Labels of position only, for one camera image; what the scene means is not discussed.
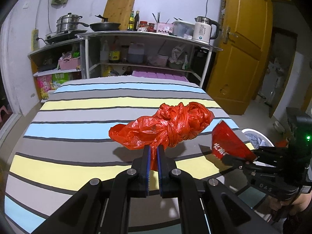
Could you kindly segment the person's right hand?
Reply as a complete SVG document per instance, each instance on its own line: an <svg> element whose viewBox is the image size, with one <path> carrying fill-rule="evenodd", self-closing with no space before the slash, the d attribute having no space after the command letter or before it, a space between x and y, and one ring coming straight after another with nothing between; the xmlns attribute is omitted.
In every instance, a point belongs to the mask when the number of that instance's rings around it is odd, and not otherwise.
<svg viewBox="0 0 312 234"><path fill-rule="evenodd" d="M311 204L311 192L300 193L287 201L281 201L271 196L268 198L273 222L278 222L284 215L293 216L304 212Z"/></svg>

